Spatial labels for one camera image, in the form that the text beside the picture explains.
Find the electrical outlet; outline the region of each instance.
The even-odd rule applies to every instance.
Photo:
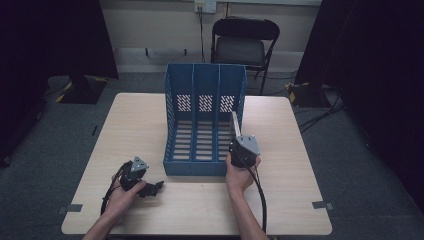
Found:
[[[195,0],[194,1],[194,12],[203,13],[216,13],[216,1],[215,0]]]
[[[205,1],[195,0],[194,1],[194,12],[205,12]]]

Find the chair backrest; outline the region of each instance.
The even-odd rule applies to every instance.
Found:
[[[235,16],[222,18],[215,22],[212,28],[211,62],[215,62],[217,36],[272,41],[266,54],[266,59],[269,60],[275,42],[280,36],[280,28],[277,24],[267,19]]]

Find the wooden table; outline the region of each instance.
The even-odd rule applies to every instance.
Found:
[[[85,234],[99,217],[102,197],[119,167],[134,156],[150,165],[144,179],[165,180],[156,197],[137,198],[111,234],[237,235],[224,177],[168,177],[164,94],[121,93],[114,100],[72,204],[65,234]],[[268,206],[268,235],[327,235],[332,231],[302,137],[286,98],[246,96],[242,134],[255,135],[259,175]],[[262,223],[258,190],[245,196]]]

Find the black folding chair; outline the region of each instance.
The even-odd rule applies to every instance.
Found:
[[[266,19],[226,17],[212,28],[211,63],[242,64],[247,70],[264,72],[259,95],[262,95],[272,50],[280,28]],[[265,53],[264,42],[270,42]]]

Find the black tape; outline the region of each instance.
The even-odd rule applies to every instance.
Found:
[[[325,208],[327,211],[333,210],[334,205],[332,203],[326,203],[324,201],[312,202],[314,209]]]
[[[81,212],[82,204],[69,204],[67,207],[57,209],[57,214],[66,214],[67,212]]]

